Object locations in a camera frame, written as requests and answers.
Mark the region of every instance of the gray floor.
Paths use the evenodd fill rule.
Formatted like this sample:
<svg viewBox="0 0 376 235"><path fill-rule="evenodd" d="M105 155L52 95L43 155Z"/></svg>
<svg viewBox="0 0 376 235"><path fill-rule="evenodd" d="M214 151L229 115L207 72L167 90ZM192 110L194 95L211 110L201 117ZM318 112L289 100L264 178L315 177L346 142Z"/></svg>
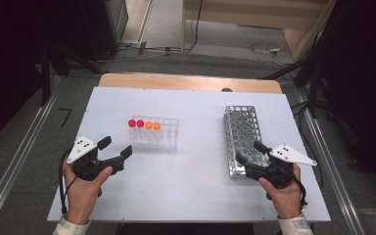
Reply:
<svg viewBox="0 0 376 235"><path fill-rule="evenodd" d="M153 29L149 29L149 26L147 26L145 38L148 43L153 43L155 40L148 37L149 30ZM256 42L284 41L278 30L263 30L262 28L259 30L262 33L255 36ZM212 37L213 35L215 36L215 34L210 33L207 39L200 37L199 45L206 48L207 43L203 43L206 40L209 44L217 42L214 45L218 44L218 46L225 47L227 50L215 51L213 50L215 47L207 47L209 48L208 55L207 53L202 54L193 51L190 54L177 54L168 57L157 57L151 60L125 62L124 60L159 55L154 52L146 52L144 55L137 57L137 51L129 49L118 52L111 62L102 62L98 65L110 72L150 72L239 78L260 78L279 70L279 66L270 61L264 54L258 55L250 52L248 49L250 41L243 43L242 46L240 46L241 43L237 43L236 45L241 47L241 49L236 50L233 49L232 38L222 40L218 36ZM230 53L220 54L224 51L229 51ZM246 58L244 56L246 51L251 53L253 57ZM285 60L282 63L290 63L290 60ZM59 158L73 141L92 88L97 86L100 79L100 74L94 74L80 67L73 67L75 69L71 71L69 77L61 77L62 85L57 93L58 96L54 105L0 210L0 234L50 234L55 227L55 224L47 222L46 218L56 192L52 186L57 181ZM296 89L291 85L291 76L293 75L295 74L287 74L277 79L282 84L282 90L287 95L291 105L299 103ZM40 98L41 92L38 91L0 134L0 179L38 112ZM64 127L61 127L61 125L65 120L66 112L60 111L60 108L72 109L70 118ZM352 157L348 152L340 129L333 121L327 120L321 110L318 111L318 121L335 164L349 189L355 207L358 209L366 234L376 234L376 175L360 172L356 168L349 168L347 164ZM310 146L315 148L305 122L303 122L303 129L305 136L309 139ZM315 233L350 234L324 168L322 172L324 176L323 190L325 191L323 197L332 221L314 223ZM315 169L315 173L320 180L318 168ZM117 224L94 222L87 234L117 234L117 230ZM279 228L275 222L266 222L255 224L255 231L257 234L276 234Z"/></svg>

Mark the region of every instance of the red cap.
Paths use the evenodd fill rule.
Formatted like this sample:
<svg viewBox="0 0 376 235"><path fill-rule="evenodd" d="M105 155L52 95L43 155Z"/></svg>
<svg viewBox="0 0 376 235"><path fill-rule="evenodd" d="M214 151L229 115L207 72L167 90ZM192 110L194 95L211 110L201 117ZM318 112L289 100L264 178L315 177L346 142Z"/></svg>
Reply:
<svg viewBox="0 0 376 235"><path fill-rule="evenodd" d="M130 126L130 127L135 127L135 125L136 125L136 120L134 120L134 119L130 119L130 120L129 120L129 126Z"/></svg>
<svg viewBox="0 0 376 235"><path fill-rule="evenodd" d="M143 127L145 125L145 122L143 122L142 119L137 120L137 127Z"/></svg>

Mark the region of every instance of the desk leg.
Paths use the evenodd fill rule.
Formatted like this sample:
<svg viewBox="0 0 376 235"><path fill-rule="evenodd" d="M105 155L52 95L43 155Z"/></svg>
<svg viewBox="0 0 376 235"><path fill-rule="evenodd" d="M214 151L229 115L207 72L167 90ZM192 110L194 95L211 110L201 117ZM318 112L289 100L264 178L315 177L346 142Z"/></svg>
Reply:
<svg viewBox="0 0 376 235"><path fill-rule="evenodd" d="M186 0L182 2L182 25L181 25L181 51L184 51L184 44L185 44L185 4Z"/></svg>

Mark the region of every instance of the person's left hand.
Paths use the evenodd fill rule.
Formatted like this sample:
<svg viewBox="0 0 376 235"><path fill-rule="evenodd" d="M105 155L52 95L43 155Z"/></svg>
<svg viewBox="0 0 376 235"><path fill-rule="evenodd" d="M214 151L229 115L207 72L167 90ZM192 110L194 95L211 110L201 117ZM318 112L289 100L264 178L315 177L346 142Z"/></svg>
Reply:
<svg viewBox="0 0 376 235"><path fill-rule="evenodd" d="M77 178L67 192L69 200L69 213L66 220L77 224L87 224L90 214L93 212L94 205L102 184L109 178L112 173L112 167L104 168L93 181L86 181ZM64 161L63 173L66 187L75 179L75 173L71 165Z"/></svg>

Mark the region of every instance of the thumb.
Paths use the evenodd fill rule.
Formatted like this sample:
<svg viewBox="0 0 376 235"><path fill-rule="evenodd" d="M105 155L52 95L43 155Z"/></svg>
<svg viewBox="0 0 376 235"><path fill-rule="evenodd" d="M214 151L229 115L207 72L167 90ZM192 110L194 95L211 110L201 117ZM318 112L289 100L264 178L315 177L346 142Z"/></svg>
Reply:
<svg viewBox="0 0 376 235"><path fill-rule="evenodd" d="M258 180L260 183L261 187L271 196L271 193L276 190L276 188L273 187L273 185L265 178L260 178Z"/></svg>
<svg viewBox="0 0 376 235"><path fill-rule="evenodd" d="M106 180L108 180L109 176L112 173L112 170L113 169L111 166L104 168L102 171L100 171L99 175L97 175L93 182L95 182L98 186L102 186L102 184L105 183Z"/></svg>

